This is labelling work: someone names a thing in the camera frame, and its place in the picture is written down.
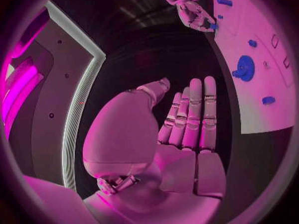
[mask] magenta light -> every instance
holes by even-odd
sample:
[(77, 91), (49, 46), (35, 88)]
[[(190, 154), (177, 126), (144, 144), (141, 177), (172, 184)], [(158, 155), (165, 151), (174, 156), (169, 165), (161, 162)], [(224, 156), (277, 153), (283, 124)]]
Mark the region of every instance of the magenta light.
[(2, 118), (5, 121), (8, 111), (10, 110), (13, 102), (15, 101), (18, 94), (26, 86), (26, 84), (37, 74), (37, 68), (31, 66), (24, 74), (14, 83), (10, 88), (9, 93), (5, 97), (2, 105)]
[(19, 95), (17, 96), (17, 99), (12, 104), (6, 120), (5, 120), (5, 134), (6, 138), (9, 138), (10, 130), (12, 127), (12, 124), (14, 122), (14, 119), (16, 115), (18, 114), (20, 108), (22, 107), (23, 103), (27, 99), (27, 97), (30, 95), (30, 93), (34, 90), (34, 88), (39, 84), (39, 82), (43, 79), (43, 76), (41, 74), (36, 74), (21, 90)]

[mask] blue knob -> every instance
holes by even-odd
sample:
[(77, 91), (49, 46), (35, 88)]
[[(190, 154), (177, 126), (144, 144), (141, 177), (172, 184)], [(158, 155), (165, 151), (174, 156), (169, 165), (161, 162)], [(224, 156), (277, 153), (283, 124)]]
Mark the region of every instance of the blue knob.
[(219, 4), (233, 6), (233, 2), (231, 0), (217, 0)]
[(275, 102), (275, 98), (272, 97), (272, 96), (264, 97), (262, 99), (262, 102), (263, 102), (264, 105), (269, 105), (269, 104), (272, 104), (272, 103)]
[(255, 72), (254, 61), (250, 56), (241, 56), (237, 70), (232, 72), (232, 76), (240, 78), (242, 81), (250, 81)]
[(218, 28), (217, 24), (210, 23), (210, 28), (216, 30)]
[(252, 47), (257, 47), (258, 46), (258, 43), (256, 41), (254, 41), (254, 40), (249, 40), (248, 43)]

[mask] pink lighting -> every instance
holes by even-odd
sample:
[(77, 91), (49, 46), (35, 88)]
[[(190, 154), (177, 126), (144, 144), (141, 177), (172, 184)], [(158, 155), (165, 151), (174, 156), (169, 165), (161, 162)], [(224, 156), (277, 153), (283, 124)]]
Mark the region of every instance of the pink lighting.
[(39, 84), (39, 82), (43, 79), (43, 75), (36, 74), (21, 90), (19, 95), (17, 96), (17, 99), (14, 101), (13, 105), (11, 106), (6, 120), (5, 120), (5, 134), (6, 138), (9, 138), (9, 133), (12, 127), (12, 124), (14, 122), (15, 117), (18, 114), (18, 111), (20, 110), (21, 106), (29, 96), (29, 94), (34, 90), (34, 88)]
[(31, 66), (25, 73), (19, 78), (18, 81), (11, 87), (10, 92), (6, 95), (3, 105), (2, 105), (2, 118), (5, 121), (6, 116), (17, 98), (21, 90), (26, 86), (26, 84), (37, 74), (37, 68)]

